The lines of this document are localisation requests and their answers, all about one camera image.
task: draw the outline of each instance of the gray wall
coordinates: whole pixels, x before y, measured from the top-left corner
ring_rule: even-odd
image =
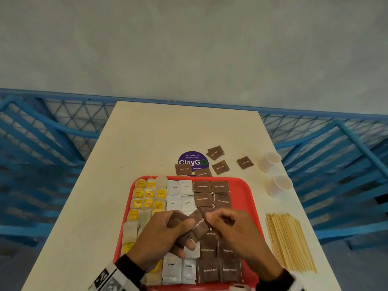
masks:
[[[388,114],[388,0],[0,0],[0,88]]]

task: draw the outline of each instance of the yellow tea bag tag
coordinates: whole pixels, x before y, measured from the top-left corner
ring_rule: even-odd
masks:
[[[154,267],[151,273],[159,273],[162,270],[162,260],[159,260],[158,264]]]
[[[154,213],[156,213],[156,212],[162,212],[162,211],[165,211],[165,210],[162,208],[154,209],[152,212],[152,215],[154,215]]]
[[[128,253],[128,251],[131,250],[131,248],[133,247],[134,244],[135,244],[135,242],[125,243],[124,244],[124,254]]]
[[[155,188],[156,186],[156,182],[155,181],[149,181],[147,183],[147,188]]]
[[[127,220],[138,220],[138,219],[139,219],[139,210],[138,209],[129,210]]]
[[[143,197],[143,188],[134,188],[133,189],[133,197],[134,198],[142,198]]]
[[[154,190],[153,189],[146,189],[145,190],[145,197],[146,198],[153,198],[154,197]]]
[[[160,199],[166,199],[166,189],[159,189],[157,197]]]
[[[164,209],[164,201],[155,201],[155,209]]]
[[[136,185],[135,185],[136,188],[145,188],[146,187],[146,181],[143,180],[143,179],[138,179],[136,181]]]
[[[151,208],[153,204],[154,204],[154,200],[152,198],[144,199],[144,207],[145,208]]]
[[[132,202],[133,208],[141,208],[143,205],[143,199],[134,199]]]

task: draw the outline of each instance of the chair backrest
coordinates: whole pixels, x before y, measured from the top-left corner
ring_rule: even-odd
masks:
[[[314,230],[361,226],[381,216],[384,221],[388,203],[372,199],[388,193],[388,169],[342,122],[333,121],[296,141],[276,143],[275,148],[283,154],[308,218],[314,219]],[[349,236],[339,232],[333,235]],[[320,236],[335,240],[327,232]]]
[[[49,233],[85,164],[58,135],[99,137],[64,127],[19,98],[0,103],[0,235]]]

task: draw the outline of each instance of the person's left hand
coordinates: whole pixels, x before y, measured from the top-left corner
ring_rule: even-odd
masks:
[[[127,256],[145,272],[150,272],[168,252],[180,258],[186,257],[186,252],[174,245],[174,242],[180,235],[187,233],[194,227],[195,220],[188,218],[180,222],[175,228],[169,229],[167,223],[172,212],[154,213],[127,253]],[[187,239],[186,247],[194,250],[195,243]]]

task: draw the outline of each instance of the round sticker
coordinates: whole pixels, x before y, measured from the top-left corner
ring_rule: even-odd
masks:
[[[191,164],[192,172],[209,167],[209,161],[206,158],[206,156],[197,151],[189,151],[189,152],[183,153],[179,157],[178,164],[187,164],[187,163]]]

